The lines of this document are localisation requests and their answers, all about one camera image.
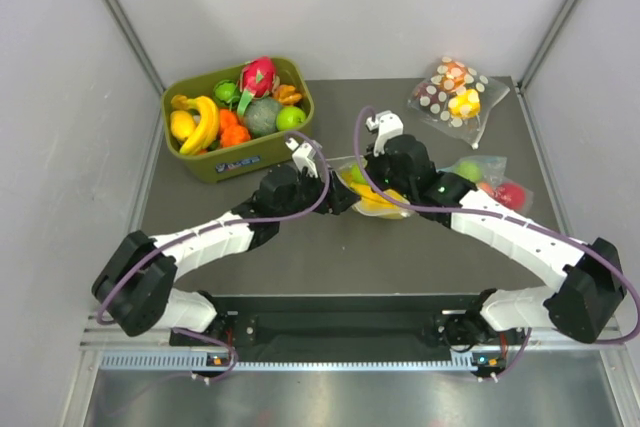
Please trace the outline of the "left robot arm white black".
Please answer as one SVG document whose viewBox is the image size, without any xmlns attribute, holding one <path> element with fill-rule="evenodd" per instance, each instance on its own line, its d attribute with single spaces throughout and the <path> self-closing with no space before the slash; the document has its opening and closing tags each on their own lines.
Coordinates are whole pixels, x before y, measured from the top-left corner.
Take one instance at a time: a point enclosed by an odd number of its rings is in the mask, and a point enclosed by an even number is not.
<svg viewBox="0 0 640 427">
<path fill-rule="evenodd" d="M 226 334 L 227 321 L 205 292 L 184 292 L 175 282 L 224 257 L 249 252 L 271 240 L 282 222 L 311 212 L 339 215 L 360 199 L 334 170 L 322 180 L 307 168 L 278 165 L 244 202 L 220 217 L 174 234 L 128 234 L 94 281 L 98 321 L 126 335 L 153 328 L 194 332 L 205 343 Z"/>
</svg>

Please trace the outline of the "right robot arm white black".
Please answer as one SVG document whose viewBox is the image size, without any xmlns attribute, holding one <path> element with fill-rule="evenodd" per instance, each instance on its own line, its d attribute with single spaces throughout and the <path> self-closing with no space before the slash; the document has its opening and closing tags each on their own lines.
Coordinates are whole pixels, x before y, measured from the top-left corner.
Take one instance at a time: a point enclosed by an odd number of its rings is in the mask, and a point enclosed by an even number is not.
<svg viewBox="0 0 640 427">
<path fill-rule="evenodd" d="M 550 328 L 580 343 L 607 344 L 602 333 L 631 291 L 611 242 L 584 243 L 508 209 L 465 177 L 437 169 L 409 134 L 368 147 L 363 170 L 376 192 L 397 192 L 402 207 L 482 242 L 542 281 L 535 288 L 481 292 L 464 316 L 474 340 Z"/>
</svg>

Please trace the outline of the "zip bag with bananas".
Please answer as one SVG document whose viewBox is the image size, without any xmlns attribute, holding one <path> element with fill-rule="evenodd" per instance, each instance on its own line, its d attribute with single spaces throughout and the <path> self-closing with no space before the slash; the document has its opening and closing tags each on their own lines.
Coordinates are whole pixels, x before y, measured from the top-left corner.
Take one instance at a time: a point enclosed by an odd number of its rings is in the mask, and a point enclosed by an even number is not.
<svg viewBox="0 0 640 427">
<path fill-rule="evenodd" d="M 398 203 L 409 204 L 409 202 L 396 191 L 392 189 L 385 191 L 385 194 L 393 198 L 394 202 L 389 202 L 374 191 L 366 182 L 353 156 L 330 158 L 329 164 L 338 173 L 344 185 L 359 197 L 351 207 L 353 211 L 366 217 L 386 220 L 403 220 L 414 214 L 412 210 L 398 206 Z"/>
</svg>

